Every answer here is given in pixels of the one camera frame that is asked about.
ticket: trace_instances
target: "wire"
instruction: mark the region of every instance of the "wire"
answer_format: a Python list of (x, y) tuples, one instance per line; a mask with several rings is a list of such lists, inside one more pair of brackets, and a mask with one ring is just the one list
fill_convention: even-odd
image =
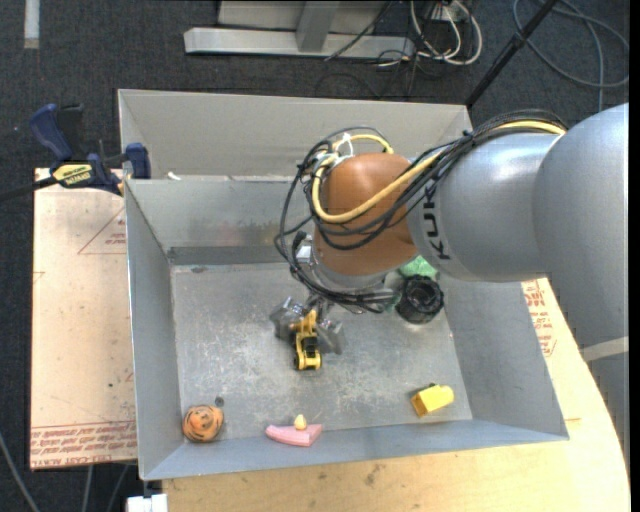
[(9, 199), (30, 194), (32, 192), (35, 192), (36, 190), (40, 190), (41, 188), (56, 185), (57, 183), (58, 180), (56, 180), (53, 176), (49, 176), (48, 178), (44, 178), (40, 181), (34, 181), (33, 183), (25, 185), (24, 187), (19, 187), (14, 190), (9, 190), (8, 192), (3, 192), (2, 194), (0, 194), (0, 204), (8, 201)]
[(84, 485), (84, 496), (82, 498), (82, 512), (87, 512), (89, 506), (89, 493), (91, 492), (91, 480), (93, 479), (93, 466), (87, 470), (87, 482)]
[(342, 140), (336, 142), (333, 145), (333, 150), (337, 151), (338, 149), (340, 149), (340, 146), (347, 141), (358, 141), (358, 140), (372, 140), (380, 144), (384, 148), (385, 153), (393, 154), (393, 148), (389, 145), (389, 143), (384, 137), (380, 137), (378, 135), (371, 135), (369, 133), (361, 133), (359, 135), (348, 135), (346, 138), (343, 137)]
[(31, 493), (29, 492), (29, 490), (27, 489), (27, 486), (24, 484), (24, 481), (20, 477), (18, 468), (13, 462), (13, 459), (11, 458), (11, 454), (9, 453), (9, 449), (7, 448), (7, 445), (4, 442), (4, 437), (2, 436), (2, 432), (0, 432), (0, 449), (2, 449), (2, 453), (4, 454), (4, 458), (7, 460), (7, 464), (9, 465), (9, 470), (13, 475), (13, 479), (15, 480), (16, 484), (18, 484), (18, 487), (20, 488), (20, 491), (22, 492), (24, 499), (29, 504), (29, 507), (31, 507), (31, 510), (33, 512), (40, 512), (40, 509), (38, 508), (36, 503), (33, 501), (33, 498), (31, 497)]
[(387, 11), (391, 8), (391, 6), (393, 5), (394, 2), (387, 2), (382, 9), (380, 10), (380, 12), (378, 13), (378, 15), (375, 17), (375, 19), (369, 23), (365, 28), (362, 29), (362, 32), (360, 32), (358, 35), (356, 35), (356, 37), (354, 37), (347, 45), (343, 46), (342, 48), (340, 48), (337, 52), (331, 54), (329, 57), (327, 57), (325, 60), (329, 61), (332, 59), (335, 59), (336, 57), (339, 57), (340, 55), (342, 55), (343, 53), (345, 53), (346, 51), (350, 50), (351, 48), (353, 48), (353, 46), (360, 41), (360, 39), (362, 39), (364, 37), (364, 35), (372, 28), (376, 25), (376, 23), (378, 23), (382, 17), (387, 13)]
[[(387, 53), (397, 53), (400, 55), (400, 58), (395, 60), (388, 60), (388, 61), (385, 60), (384, 62), (381, 62), (383, 60), (384, 55), (386, 55)], [(381, 52), (380, 55), (378, 55), (378, 58), (374, 60), (372, 64), (375, 64), (376, 67), (379, 69), (379, 68), (395, 66), (396, 64), (400, 64), (401, 62), (409, 62), (410, 60), (411, 60), (411, 56), (408, 53), (404, 52), (403, 50), (385, 50)]]
[[(325, 139), (316, 143), (307, 153), (302, 164), (298, 166), (298, 172), (287, 192), (280, 217), (280, 230), (279, 234), (274, 238), (274, 244), (278, 252), (289, 263), (291, 275), (304, 284), (312, 296), (322, 297), (329, 302), (340, 304), (347, 308), (355, 306), (360, 310), (382, 313), (386, 306), (395, 300), (395, 295), (392, 292), (371, 292), (367, 290), (338, 292), (324, 287), (317, 278), (306, 273), (297, 259), (297, 247), (308, 235), (298, 231), (295, 240), (291, 244), (291, 252), (285, 239), (286, 236), (293, 234), (297, 228), (301, 228), (304, 224), (313, 220), (317, 232), (328, 246), (343, 251), (358, 249), (380, 236), (386, 229), (404, 220), (415, 205), (418, 204), (419, 198), (423, 197), (427, 192), (434, 190), (439, 180), (443, 179), (454, 168), (455, 162), (467, 154), (472, 148), (491, 138), (508, 133), (542, 131), (562, 136), (567, 128), (557, 116), (542, 110), (524, 110), (497, 116), (480, 125), (472, 132), (464, 132), (462, 137), (451, 143), (425, 150), (412, 164), (404, 169), (390, 185), (385, 187), (385, 189), (387, 189), (390, 186), (394, 186), (394, 184), (397, 187), (399, 184), (409, 182), (393, 204), (375, 219), (368, 220), (365, 224), (355, 227), (353, 225), (347, 225), (349, 222), (366, 213), (366, 211), (368, 211), (367, 207), (370, 206), (370, 204), (376, 201), (379, 202), (382, 199), (378, 195), (380, 193), (374, 194), (374, 196), (365, 201), (365, 203), (347, 212), (348, 220), (343, 220), (346, 217), (341, 217), (341, 220), (337, 222), (333, 222), (335, 219), (331, 219), (332, 222), (325, 223), (321, 215), (327, 214), (327, 212), (324, 212), (321, 204), (320, 207), (317, 208), (314, 199), (318, 199), (317, 202), (319, 203), (318, 187), (320, 187), (322, 183), (322, 178), (325, 175), (329, 175), (332, 171), (332, 166), (334, 166), (335, 162), (340, 161), (342, 157), (340, 154), (331, 152), (336, 151), (340, 145), (346, 143), (344, 132), (352, 132), (354, 129), (355, 128), (348, 128), (328, 135)], [(331, 141), (332, 138), (339, 137), (340, 135), (343, 135), (343, 137), (335, 142)], [(305, 176), (308, 177), (307, 181), (303, 181), (303, 177)], [(296, 227), (287, 229), (286, 220), (288, 209), (298, 185), (302, 185), (303, 192), (307, 197), (311, 216), (299, 222)], [(413, 204), (409, 208), (406, 208), (406, 205), (411, 200), (413, 200)], [(333, 237), (352, 235), (359, 235), (358, 240), (348, 243), (338, 243), (337, 240), (333, 239)]]
[(474, 54), (471, 57), (468, 57), (462, 60), (455, 58), (458, 55), (458, 53), (460, 53), (460, 50), (462, 48), (462, 37), (460, 35), (460, 31), (458, 30), (456, 23), (453, 21), (451, 17), (451, 14), (449, 12), (449, 7), (443, 6), (443, 5), (441, 5), (442, 12), (445, 14), (446, 18), (448, 19), (448, 23), (452, 27), (453, 32), (456, 36), (456, 48), (454, 50), (449, 49), (449, 50), (446, 50), (445, 52), (438, 52), (433, 47), (433, 45), (425, 39), (423, 35), (424, 25), (423, 25), (423, 28), (421, 29), (420, 24), (418, 23), (418, 18), (416, 16), (415, 2), (412, 0), (409, 5), (410, 7), (409, 13), (410, 13), (411, 20), (413, 22), (413, 27), (415, 31), (418, 33), (418, 36), (420, 37), (420, 41), (423, 43), (424, 46), (427, 47), (427, 50), (428, 50), (428, 51), (424, 51), (424, 50), (417, 51), (417, 56), (433, 59), (436, 61), (442, 61), (454, 66), (468, 66), (469, 64), (473, 64), (476, 60), (478, 60), (478, 58), (480, 57), (480, 54), (482, 53), (482, 46), (483, 46), (482, 30), (480, 29), (480, 25), (476, 21), (475, 17), (469, 12), (469, 9), (467, 9), (458, 0), (455, 0), (453, 4), (456, 5), (458, 9), (460, 9), (462, 12), (465, 13), (467, 19), (471, 23), (471, 26), (473, 28), (473, 34), (475, 34), (475, 39), (476, 39), (476, 50)]
[[(514, 0), (513, 2), (513, 8), (512, 8), (512, 12), (513, 12), (513, 19), (516, 23), (516, 26), (518, 27), (518, 30), (522, 30), (522, 24), (520, 23), (520, 19), (518, 18), (518, 13), (517, 13), (517, 8), (518, 8), (518, 4), (520, 3), (520, 0)], [(573, 18), (577, 18), (580, 19), (582, 21), (584, 21), (587, 24), (595, 24), (595, 25), (599, 25), (600, 27), (604, 28), (605, 30), (609, 31), (611, 34), (613, 34), (617, 39), (619, 39), (624, 48), (627, 50), (627, 52), (629, 52), (629, 43), (626, 41), (626, 39), (619, 33), (616, 32), (613, 28), (611, 28), (609, 25), (607, 25), (606, 23), (603, 23), (600, 20), (597, 20), (595, 18), (592, 18), (590, 16), (586, 16), (584, 14), (582, 14), (576, 7), (574, 7), (571, 3), (567, 2), (566, 0), (561, 0), (561, 3), (563, 3), (564, 5), (566, 5), (567, 7), (569, 7), (570, 9), (572, 9), (574, 12), (571, 13), (569, 11), (565, 11), (562, 9), (558, 9), (558, 8), (553, 8), (552, 11), (556, 12), (558, 14), (562, 14), (564, 16), (568, 16), (568, 17), (573, 17)], [(592, 34), (594, 35), (594, 37), (597, 39), (597, 35), (595, 35), (595, 32), (593, 32), (593, 28), (591, 28)], [(549, 60), (548, 57), (546, 57), (539, 49), (538, 47), (533, 44), (531, 41), (529, 41), (527, 39), (526, 41), (527, 45), (529, 46), (529, 48), (531, 48), (531, 50), (547, 65), (549, 66), (551, 69), (553, 69), (554, 71), (556, 71), (557, 73), (559, 73), (560, 75), (562, 75), (563, 77), (565, 77), (566, 79), (570, 80), (571, 82), (580, 84), (580, 85), (584, 85), (587, 87), (595, 87), (595, 88), (613, 88), (613, 87), (620, 87), (621, 85), (626, 84), (629, 81), (629, 75), (627, 74), (624, 78), (622, 78), (621, 80), (617, 81), (617, 82), (609, 82), (609, 83), (604, 83), (602, 80), (600, 80), (600, 82), (591, 82), (589, 80), (584, 80), (582, 78), (578, 78), (574, 75), (571, 75), (570, 73), (564, 71), (563, 69), (561, 69), (559, 66), (557, 66), (556, 64), (554, 64), (553, 62), (551, 62)], [(602, 49), (600, 47), (600, 41), (599, 39), (597, 39), (597, 43), (596, 45), (598, 46), (599, 50), (599, 54), (602, 55)]]
[(354, 75), (352, 73), (328, 73), (326, 75), (323, 75), (322, 77), (320, 77), (320, 79), (316, 82), (316, 85), (313, 89), (313, 95), (314, 96), (318, 96), (318, 89), (320, 88), (320, 85), (327, 79), (330, 77), (345, 77), (345, 78), (350, 78), (351, 80), (358, 82), (360, 85), (363, 85), (365, 87), (365, 89), (367, 89), (371, 95), (376, 98), (376, 99), (380, 99), (382, 97), (382, 95), (380, 93), (378, 93), (378, 91), (375, 90), (375, 88), (369, 83), (367, 82), (364, 78), (359, 77), (357, 75)]
[[(540, 122), (540, 121), (516, 121), (511, 123), (505, 123), (493, 129), (508, 130), (511, 128), (528, 128), (531, 130), (543, 130), (543, 131), (548, 131), (549, 133), (554, 133), (556, 135), (562, 135), (564, 133), (564, 131), (559, 127), (548, 124), (548, 123)], [(430, 156), (429, 158), (423, 160), (420, 164), (413, 167), (410, 171), (404, 172), (398, 178), (396, 178), (393, 182), (387, 185), (384, 189), (376, 193), (371, 198), (367, 199), (364, 203), (360, 204), (356, 208), (353, 208), (348, 212), (337, 214), (337, 215), (331, 215), (327, 213), (322, 208), (322, 204), (320, 202), (320, 184), (321, 184), (322, 174), (324, 173), (324, 170), (326, 168), (325, 166), (322, 166), (318, 169), (318, 171), (314, 175), (318, 179), (314, 180), (312, 184), (312, 201), (313, 201), (314, 213), (320, 219), (328, 223), (338, 224), (338, 223), (349, 222), (355, 219), (356, 217), (362, 215), (363, 213), (366, 213), (367, 211), (369, 211), (375, 205), (380, 203), (380, 201), (387, 198), (390, 194), (396, 191), (398, 187), (404, 185), (405, 183), (413, 179), (415, 176), (420, 174), (422, 171), (427, 169), (429, 166), (431, 166), (438, 159), (438, 157), (442, 154), (443, 151), (444, 149), (436, 152), (434, 155)]]
[(111, 498), (109, 498), (109, 504), (107, 505), (107, 508), (105, 509), (106, 512), (111, 512), (111, 510), (113, 509), (113, 506), (115, 505), (116, 499), (118, 497), (118, 491), (120, 490), (120, 486), (122, 485), (122, 482), (124, 481), (124, 477), (126, 476), (127, 471), (129, 471), (130, 467), (131, 467), (131, 465), (125, 464), (124, 469), (120, 473), (120, 477), (118, 478), (118, 481), (116, 482), (116, 486), (113, 489), (113, 492), (111, 493)]

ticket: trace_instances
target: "black cable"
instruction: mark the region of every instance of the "black cable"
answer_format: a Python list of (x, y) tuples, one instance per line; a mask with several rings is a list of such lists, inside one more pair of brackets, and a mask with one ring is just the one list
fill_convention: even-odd
[[(553, 71), (555, 71), (556, 73), (558, 73), (560, 76), (562, 76), (563, 78), (569, 80), (570, 82), (577, 84), (577, 85), (581, 85), (581, 86), (585, 86), (585, 87), (594, 87), (598, 89), (598, 112), (600, 112), (603, 108), (603, 102), (604, 102), (604, 90), (605, 89), (611, 89), (614, 87), (619, 87), (622, 86), (624, 84), (626, 84), (629, 81), (629, 74), (627, 73), (627, 75), (622, 78), (621, 80), (617, 81), (617, 82), (610, 82), (610, 83), (606, 83), (604, 81), (604, 54), (602, 51), (602, 45), (600, 43), (600, 38), (598, 37), (598, 34), (596, 33), (595, 29), (594, 29), (594, 24), (600, 26), (601, 28), (606, 29), (607, 31), (609, 31), (611, 34), (613, 34), (616, 38), (618, 38), (621, 42), (622, 45), (624, 46), (625, 50), (628, 52), (629, 51), (629, 43), (625, 40), (625, 38), (619, 34), (618, 32), (616, 32), (613, 28), (611, 28), (609, 25), (595, 19), (592, 18), (590, 16), (586, 16), (584, 15), (577, 7), (575, 7), (573, 4), (571, 4), (570, 2), (568, 2), (567, 0), (560, 0), (560, 2), (567, 6), (569, 9), (571, 9), (573, 12), (571, 11), (566, 11), (563, 9), (559, 9), (558, 7), (554, 7), (552, 9), (552, 12), (563, 15), (565, 17), (571, 18), (571, 19), (577, 19), (582, 21), (585, 26), (587, 27), (587, 29), (589, 30), (589, 32), (591, 33), (591, 36), (595, 42), (596, 45), (596, 50), (598, 52), (598, 82), (591, 82), (582, 78), (578, 78), (575, 75), (572, 75), (570, 73), (568, 73), (567, 71), (564, 71), (563, 69), (560, 68), (560, 66), (556, 65), (555, 63), (553, 63), (547, 56), (545, 56), (540, 49), (533, 44), (530, 40), (526, 40), (526, 44), (529, 46), (529, 48), (531, 49), (531, 51), (533, 51), (533, 53), (540, 59), (542, 60), (542, 62), (544, 64), (546, 64), (549, 68), (551, 68)], [(513, 2), (513, 6), (512, 6), (512, 15), (513, 15), (513, 20), (516, 24), (516, 26), (518, 27), (519, 30), (522, 30), (522, 25), (520, 23), (520, 19), (518, 18), (518, 13), (517, 13), (517, 9), (518, 9), (518, 3), (519, 0), (514, 0)]]
[(362, 39), (364, 37), (364, 35), (371, 29), (373, 28), (381, 19), (382, 17), (387, 13), (387, 11), (391, 8), (391, 6), (393, 5), (394, 2), (389, 1), (387, 2), (382, 9), (380, 10), (380, 12), (378, 13), (378, 15), (374, 18), (374, 20), (369, 23), (364, 29), (362, 29), (362, 31), (356, 35), (356, 37), (354, 37), (347, 45), (343, 46), (342, 48), (340, 48), (337, 52), (331, 54), (329, 57), (327, 57), (325, 60), (329, 61), (332, 59), (335, 59), (336, 57), (339, 57), (340, 55), (342, 55), (344, 52), (346, 52), (347, 50), (350, 50), (351, 48), (353, 48), (353, 46), (360, 41), (360, 39)]
[(20, 471), (18, 470), (15, 462), (13, 462), (13, 458), (9, 453), (9, 448), (5, 443), (4, 437), (2, 436), (2, 432), (0, 432), (0, 452), (2, 452), (2, 454), (4, 455), (4, 458), (7, 461), (7, 464), (9, 465), (9, 471), (11, 471), (11, 474), (13, 475), (13, 478), (16, 484), (20, 488), (20, 491), (22, 492), (24, 499), (29, 504), (29, 508), (31, 508), (32, 512), (40, 512), (40, 509), (38, 508), (38, 505), (36, 505), (35, 501), (33, 500), (33, 497), (31, 496), (29, 489), (27, 489), (27, 486), (25, 485), (24, 480), (22, 479), (22, 476), (20, 476)]
[(87, 481), (85, 483), (84, 494), (82, 496), (82, 508), (80, 509), (81, 512), (87, 512), (89, 507), (89, 494), (91, 492), (91, 482), (93, 480), (93, 469), (94, 466), (92, 464), (87, 470)]
[(384, 86), (384, 89), (382, 89), (382, 92), (380, 93), (380, 97), (378, 99), (382, 99), (387, 92), (391, 89), (391, 86), (396, 82), (396, 80), (399, 78), (400, 76), (400, 71), (401, 71), (401, 65), (402, 62), (398, 63), (397, 66), (394, 67), (393, 69), (393, 74), (391, 75), (391, 77), (387, 80), (387, 83)]
[(325, 80), (327, 80), (328, 78), (331, 78), (331, 77), (350, 78), (351, 80), (359, 83), (360, 85), (363, 85), (365, 87), (365, 89), (367, 89), (375, 99), (380, 99), (380, 97), (381, 97), (380, 94), (378, 93), (378, 91), (375, 90), (373, 85), (371, 85), (369, 82), (367, 82), (364, 78), (356, 76), (356, 75), (354, 75), (352, 73), (345, 73), (345, 72), (327, 73), (326, 75), (321, 76), (320, 79), (316, 82), (316, 84), (315, 84), (315, 86), (313, 88), (313, 95), (314, 96), (318, 96), (318, 89), (320, 88), (320, 85), (322, 85)]
[(118, 491), (120, 490), (120, 486), (122, 485), (122, 482), (124, 481), (124, 477), (126, 476), (127, 471), (129, 471), (130, 467), (131, 466), (129, 464), (124, 465), (124, 468), (120, 473), (120, 477), (116, 482), (116, 486), (114, 487), (113, 492), (111, 493), (111, 497), (109, 498), (109, 503), (107, 504), (106, 512), (111, 512), (113, 510), (113, 506), (116, 504), (116, 500), (118, 499)]
[[(416, 60), (418, 57), (418, 52), (424, 50), (425, 48), (427, 48), (427, 44), (425, 44), (426, 41), (426, 32), (427, 32), (427, 27), (433, 23), (434, 19), (434, 15), (436, 14), (436, 12), (438, 14), (440, 14), (443, 9), (442, 9), (442, 2), (427, 2), (428, 4), (430, 4), (430, 7), (428, 8), (427, 11), (425, 11), (422, 16), (420, 16), (420, 19), (422, 20), (422, 26), (420, 27), (420, 32), (417, 32), (417, 41), (414, 38), (414, 46), (416, 47)], [(413, 27), (413, 24), (411, 23), (411, 11), (409, 11), (409, 24), (411, 27)], [(435, 49), (436, 45), (435, 42), (432, 45), (432, 48)], [(439, 54), (438, 56), (434, 56), (433, 59), (434, 61), (438, 61), (438, 62), (444, 62), (444, 55)]]
[[(347, 225), (351, 223), (353, 220), (358, 218), (360, 215), (350, 219), (347, 222), (343, 223), (335, 223), (329, 224), (329, 226), (336, 226), (340, 231), (336, 228), (327, 227), (327, 223), (324, 223), (322, 219), (319, 218), (317, 213), (315, 212), (313, 201), (311, 197), (311, 185), (314, 179), (320, 179), (316, 173), (310, 172), (310, 166), (314, 161), (317, 152), (321, 149), (325, 149), (327, 152), (332, 150), (331, 139), (333, 137), (337, 137), (341, 133), (347, 131), (353, 131), (356, 129), (368, 129), (373, 130), (370, 127), (352, 127), (343, 130), (338, 130), (325, 137), (322, 141), (316, 143), (313, 148), (307, 153), (305, 156), (303, 163), (298, 166), (298, 172), (296, 173), (291, 186), (287, 192), (287, 196), (285, 198), (282, 214), (280, 217), (280, 229), (278, 235), (274, 238), (274, 244), (278, 252), (283, 256), (283, 258), (288, 262), (289, 269), (291, 275), (302, 283), (311, 294), (322, 297), (329, 302), (340, 304), (345, 307), (355, 306), (365, 311), (371, 311), (374, 313), (381, 313), (384, 311), (385, 307), (389, 305), (395, 298), (393, 294), (384, 293), (384, 292), (366, 292), (366, 293), (349, 293), (349, 292), (337, 292), (335, 290), (330, 290), (319, 282), (317, 282), (313, 277), (307, 275), (302, 266), (300, 265), (297, 255), (295, 252), (295, 248), (292, 253), (289, 252), (289, 248), (286, 242), (286, 236), (293, 234), (298, 231), (302, 226), (304, 226), (310, 220), (313, 220), (315, 226), (317, 228), (318, 233), (322, 237), (322, 239), (332, 248), (337, 250), (354, 250), (364, 245), (370, 243), (372, 240), (377, 238), (381, 233), (383, 233), (386, 229), (397, 225), (399, 222), (404, 220), (406, 216), (415, 208), (415, 206), (419, 203), (420, 197), (423, 197), (426, 193), (426, 187), (429, 187), (429, 191), (432, 191), (433, 188), (437, 185), (437, 183), (443, 179), (448, 172), (454, 167), (455, 162), (457, 162), (462, 156), (466, 155), (473, 147), (482, 144), (493, 137), (505, 135), (512, 132), (521, 132), (528, 131), (531, 132), (532, 128), (519, 128), (519, 127), (510, 127), (509, 129), (500, 129), (496, 130), (496, 128), (515, 121), (542, 121), (546, 123), (553, 124), (558, 126), (564, 130), (566, 130), (566, 126), (564, 123), (553, 113), (542, 111), (542, 110), (523, 110), (518, 112), (511, 112), (507, 114), (503, 114), (500, 116), (496, 116), (484, 124), (478, 126), (475, 130), (471, 132), (464, 132), (461, 137), (454, 140), (451, 143), (444, 144), (438, 146), (437, 148), (429, 148), (422, 153), (417, 159), (414, 160), (403, 172), (400, 174), (404, 174), (409, 172), (411, 169), (414, 169), (420, 162), (426, 158), (427, 156), (434, 153), (434, 151), (439, 151), (437, 158), (434, 159), (430, 165), (425, 168), (406, 188), (401, 194), (396, 198), (394, 203), (388, 208), (385, 212), (378, 215), (375, 219), (368, 221), (367, 223), (358, 226), (358, 227), (348, 227)], [(303, 177), (308, 176), (309, 179), (306, 182), (303, 182)], [(289, 210), (289, 206), (293, 197), (293, 194), (301, 184), (303, 188), (304, 195), (309, 202), (310, 217), (305, 218), (303, 221), (299, 222), (295, 227), (288, 228), (286, 227), (286, 219)], [(400, 210), (406, 206), (406, 204), (414, 199), (414, 203), (410, 208), (407, 209), (406, 212), (403, 212), (399, 219), (393, 221), (394, 216)], [(300, 240), (301, 233), (298, 232), (296, 237)], [(338, 236), (352, 236), (359, 235), (361, 238), (356, 242), (340, 244), (337, 243), (336, 240), (332, 240), (332, 237)]]
[(50, 187), (51, 185), (55, 185), (58, 181), (50, 176), (40, 181), (36, 181), (31, 183), (30, 185), (25, 185), (24, 187), (19, 187), (13, 190), (9, 190), (9, 192), (3, 192), (0, 194), (0, 203), (8, 201), (10, 199), (24, 196), (26, 194), (30, 194), (36, 190), (40, 190), (41, 188)]
[(487, 71), (482, 80), (480, 80), (480, 83), (475, 87), (475, 89), (471, 92), (471, 94), (465, 101), (465, 105), (469, 110), (471, 110), (474, 103), (478, 100), (478, 98), (480, 98), (480, 96), (482, 96), (484, 91), (491, 85), (491, 83), (500, 74), (502, 69), (509, 63), (516, 52), (524, 46), (527, 39), (531, 36), (536, 27), (542, 22), (545, 16), (551, 11), (557, 1), (558, 0), (546, 0), (544, 5), (538, 12), (536, 12), (536, 14), (534, 14), (534, 16), (528, 21), (528, 23), (523, 28), (519, 28), (518, 32), (516, 32), (511, 37), (511, 40), (507, 43), (507, 46), (502, 50), (498, 58), (489, 68), (489, 71)]

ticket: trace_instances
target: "yellow block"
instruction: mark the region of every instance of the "yellow block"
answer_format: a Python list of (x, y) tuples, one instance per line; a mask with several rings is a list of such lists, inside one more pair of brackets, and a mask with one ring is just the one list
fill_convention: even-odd
[(449, 405), (453, 400), (453, 390), (449, 386), (440, 386), (438, 384), (431, 384), (428, 388), (411, 397), (413, 408), (420, 417)]

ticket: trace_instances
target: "yellow cable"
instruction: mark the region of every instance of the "yellow cable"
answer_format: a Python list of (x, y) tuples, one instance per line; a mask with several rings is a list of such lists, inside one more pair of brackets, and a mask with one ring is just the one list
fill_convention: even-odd
[(555, 124), (545, 123), (542, 121), (513, 121), (511, 123), (502, 124), (494, 128), (495, 130), (499, 130), (502, 128), (537, 128), (539, 130), (543, 130), (545, 132), (554, 133), (556, 135), (564, 135), (567, 131)]
[(354, 141), (354, 140), (363, 140), (363, 139), (373, 140), (373, 141), (377, 142), (378, 144), (380, 144), (384, 148), (385, 152), (393, 154), (393, 148), (389, 145), (389, 143), (386, 140), (384, 140), (382, 137), (378, 137), (377, 135), (371, 135), (371, 134), (368, 134), (368, 133), (361, 133), (361, 134), (358, 134), (358, 135), (351, 135), (349, 138), (340, 139), (339, 141), (336, 141), (336, 142), (333, 143), (333, 148), (332, 149), (334, 151), (336, 151), (345, 142)]
[(411, 178), (413, 178), (414, 176), (420, 174), (426, 167), (428, 167), (433, 163), (433, 161), (438, 157), (438, 155), (440, 155), (440, 153), (442, 153), (442, 151), (443, 150), (440, 150), (435, 155), (420, 162), (417, 166), (415, 166), (409, 172), (403, 174), (398, 179), (396, 179), (395, 181), (387, 185), (380, 192), (375, 194), (373, 197), (367, 199), (360, 206), (357, 206), (353, 210), (350, 210), (348, 212), (341, 213), (338, 215), (328, 214), (327, 212), (324, 211), (324, 209), (322, 208), (322, 205), (320, 204), (320, 179), (322, 178), (322, 174), (324, 173), (324, 170), (325, 170), (325, 167), (321, 167), (320, 169), (318, 169), (318, 171), (315, 174), (318, 179), (313, 181), (313, 185), (311, 188), (311, 199), (313, 201), (313, 208), (316, 214), (318, 215), (318, 217), (320, 217), (323, 221), (329, 222), (331, 224), (339, 224), (339, 223), (353, 220), (361, 213), (364, 213), (367, 210), (370, 210), (371, 208), (373, 208), (377, 203), (379, 203), (382, 199), (384, 199), (389, 194), (391, 194), (400, 185), (411, 180)]
[[(559, 128), (554, 124), (545, 123), (541, 121), (513, 121), (510, 123), (505, 123), (503, 125), (497, 126), (494, 128), (494, 130), (508, 129), (508, 128), (532, 128), (536, 130), (543, 130), (548, 133), (553, 133), (556, 135), (564, 135), (564, 133), (566, 133), (565, 130), (563, 130), (562, 128)], [(356, 206), (354, 209), (348, 212), (341, 213), (338, 215), (328, 214), (322, 208), (322, 204), (320, 202), (320, 181), (322, 178), (322, 174), (324, 173), (324, 170), (330, 163), (328, 162), (326, 165), (323, 165), (322, 167), (320, 167), (320, 169), (316, 171), (315, 176), (317, 179), (313, 180), (313, 184), (311, 187), (311, 199), (313, 202), (313, 208), (315, 210), (315, 213), (324, 222), (327, 222), (330, 224), (341, 224), (341, 223), (349, 222), (350, 220), (355, 219), (362, 213), (365, 213), (366, 211), (373, 208), (381, 200), (385, 199), (389, 194), (395, 191), (400, 185), (406, 183), (407, 181), (411, 180), (414, 176), (417, 176), (418, 174), (420, 174), (425, 168), (429, 167), (433, 163), (433, 161), (440, 155), (440, 153), (442, 153), (442, 151), (444, 151), (444, 149), (441, 149), (435, 155), (430, 156), (429, 158), (420, 162), (416, 167), (411, 169), (411, 171), (403, 174), (402, 176), (397, 178), (395, 181), (391, 182), (389, 185), (383, 188), (380, 192), (378, 192), (374, 196), (367, 199), (361, 205)]]

